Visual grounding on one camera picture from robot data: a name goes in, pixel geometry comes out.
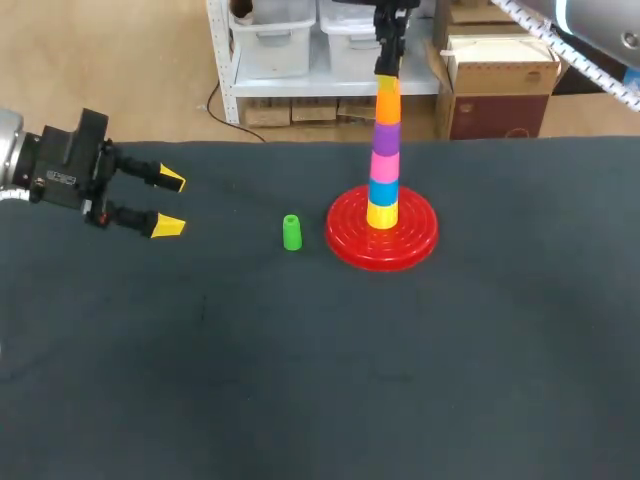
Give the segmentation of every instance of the black clamp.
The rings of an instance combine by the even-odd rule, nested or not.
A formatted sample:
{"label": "black clamp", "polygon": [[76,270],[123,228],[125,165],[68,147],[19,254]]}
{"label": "black clamp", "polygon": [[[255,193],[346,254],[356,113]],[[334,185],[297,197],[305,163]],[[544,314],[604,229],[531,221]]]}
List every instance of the black clamp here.
{"label": "black clamp", "polygon": [[382,51],[376,61],[376,75],[398,77],[400,74],[409,15],[409,9],[399,10],[397,5],[392,3],[376,6],[373,24],[376,27],[376,39],[382,45]]}

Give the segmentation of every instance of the floor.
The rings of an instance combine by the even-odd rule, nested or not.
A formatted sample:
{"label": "floor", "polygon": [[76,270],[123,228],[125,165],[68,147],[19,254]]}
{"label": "floor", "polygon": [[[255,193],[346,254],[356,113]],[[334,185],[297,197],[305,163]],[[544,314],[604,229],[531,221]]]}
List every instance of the floor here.
{"label": "floor", "polygon": [[[205,0],[0,1],[0,105],[26,128],[73,129],[82,107],[111,117],[117,141],[255,141],[203,110],[215,82]],[[433,138],[433,100],[412,101],[407,140]],[[222,115],[219,98],[214,111]],[[366,141],[353,126],[260,130],[269,141]],[[640,135],[634,115],[605,95],[556,97],[543,136]]]}

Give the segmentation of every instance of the white storage bin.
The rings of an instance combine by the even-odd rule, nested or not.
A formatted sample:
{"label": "white storage bin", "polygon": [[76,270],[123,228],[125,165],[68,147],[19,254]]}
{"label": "white storage bin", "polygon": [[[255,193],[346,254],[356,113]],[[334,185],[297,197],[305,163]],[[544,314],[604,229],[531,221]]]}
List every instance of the white storage bin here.
{"label": "white storage bin", "polygon": [[309,34],[316,23],[315,0],[256,0],[253,8],[252,25],[241,25],[229,14],[229,26],[242,48],[241,62],[247,76],[307,74]]}
{"label": "white storage bin", "polygon": [[329,36],[331,72],[342,81],[375,80],[380,55],[373,26],[375,7],[320,1],[320,27]]}

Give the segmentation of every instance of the stacked rings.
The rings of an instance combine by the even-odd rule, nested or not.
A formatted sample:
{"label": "stacked rings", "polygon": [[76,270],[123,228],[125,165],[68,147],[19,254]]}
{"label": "stacked rings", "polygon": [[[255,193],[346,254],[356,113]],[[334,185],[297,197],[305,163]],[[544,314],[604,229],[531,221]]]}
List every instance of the stacked rings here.
{"label": "stacked rings", "polygon": [[367,223],[380,230],[393,228],[398,223],[400,115],[398,79],[379,76]]}

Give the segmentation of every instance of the red base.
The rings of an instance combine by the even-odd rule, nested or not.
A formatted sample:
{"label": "red base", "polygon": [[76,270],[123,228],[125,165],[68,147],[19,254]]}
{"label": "red base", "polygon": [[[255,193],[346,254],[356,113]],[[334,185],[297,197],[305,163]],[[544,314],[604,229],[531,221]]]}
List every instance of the red base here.
{"label": "red base", "polygon": [[327,242],[345,262],[375,272],[396,272],[424,260],[438,242],[438,220],[431,205],[400,187],[398,224],[377,230],[367,224],[368,187],[340,196],[327,218]]}

